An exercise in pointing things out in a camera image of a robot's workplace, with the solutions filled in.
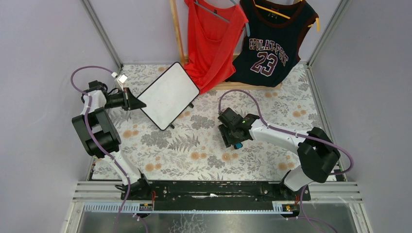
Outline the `blue black whiteboard eraser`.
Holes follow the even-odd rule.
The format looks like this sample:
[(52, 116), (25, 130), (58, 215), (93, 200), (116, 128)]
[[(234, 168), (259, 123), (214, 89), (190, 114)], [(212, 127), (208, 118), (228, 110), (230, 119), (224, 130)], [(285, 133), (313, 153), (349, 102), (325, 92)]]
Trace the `blue black whiteboard eraser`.
[(236, 144), (233, 146), (233, 148), (236, 149), (236, 150), (238, 150), (238, 149), (240, 149), (240, 148), (242, 148), (242, 147), (243, 147), (243, 144), (242, 144), (242, 143), (236, 143)]

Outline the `white whiteboard black frame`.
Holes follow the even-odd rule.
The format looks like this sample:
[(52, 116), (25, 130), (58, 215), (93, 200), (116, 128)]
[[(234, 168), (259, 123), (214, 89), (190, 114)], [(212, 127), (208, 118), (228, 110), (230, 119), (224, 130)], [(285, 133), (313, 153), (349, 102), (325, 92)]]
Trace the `white whiteboard black frame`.
[(172, 123), (200, 95), (200, 90), (179, 62), (173, 63), (155, 79), (138, 100), (146, 104), (141, 111), (161, 131)]

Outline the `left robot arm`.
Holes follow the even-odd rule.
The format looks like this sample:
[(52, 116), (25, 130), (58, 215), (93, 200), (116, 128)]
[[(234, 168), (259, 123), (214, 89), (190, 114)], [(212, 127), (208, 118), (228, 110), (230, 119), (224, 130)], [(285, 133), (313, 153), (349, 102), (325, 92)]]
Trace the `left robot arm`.
[(82, 92), (83, 111), (72, 119), (82, 145), (90, 156), (106, 161), (119, 175), (122, 184), (115, 187), (122, 192), (122, 200), (149, 198), (151, 188), (145, 175), (122, 153), (121, 138), (107, 110), (120, 107), (125, 111), (141, 109), (146, 104), (125, 87), (109, 94), (107, 86), (99, 81), (89, 83)]

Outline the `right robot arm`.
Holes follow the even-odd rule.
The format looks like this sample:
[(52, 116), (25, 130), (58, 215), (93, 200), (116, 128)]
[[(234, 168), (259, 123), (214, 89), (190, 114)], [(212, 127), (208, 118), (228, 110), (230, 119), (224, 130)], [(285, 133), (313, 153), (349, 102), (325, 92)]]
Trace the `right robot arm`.
[(267, 142), (286, 149), (299, 158), (300, 165), (282, 178), (281, 184), (290, 191), (316, 182), (324, 183), (341, 157), (326, 133), (317, 127), (298, 133), (278, 125), (270, 125), (257, 115), (241, 116), (231, 108), (218, 116), (218, 128), (225, 146), (240, 149), (244, 141)]

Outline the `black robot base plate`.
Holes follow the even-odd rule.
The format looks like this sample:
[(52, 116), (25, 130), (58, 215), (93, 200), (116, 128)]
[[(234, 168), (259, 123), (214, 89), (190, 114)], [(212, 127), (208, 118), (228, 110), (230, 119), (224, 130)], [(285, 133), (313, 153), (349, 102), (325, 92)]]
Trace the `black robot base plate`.
[(290, 191), (280, 183), (274, 182), (227, 182), (227, 181), (149, 181), (152, 190), (149, 203), (189, 203), (197, 205), (208, 203), (212, 206), (247, 203), (285, 201), (298, 203), (311, 199), (308, 188), (304, 191)]

